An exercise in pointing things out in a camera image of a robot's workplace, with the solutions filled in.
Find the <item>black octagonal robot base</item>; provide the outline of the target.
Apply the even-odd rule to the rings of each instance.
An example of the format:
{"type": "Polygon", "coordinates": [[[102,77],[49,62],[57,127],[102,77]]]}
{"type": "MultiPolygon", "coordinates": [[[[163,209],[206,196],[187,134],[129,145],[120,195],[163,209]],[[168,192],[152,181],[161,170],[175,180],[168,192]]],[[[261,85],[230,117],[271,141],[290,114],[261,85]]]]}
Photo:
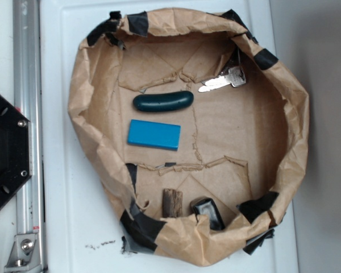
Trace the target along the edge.
{"type": "Polygon", "coordinates": [[[30,121],[0,95],[0,210],[30,177],[30,121]]]}

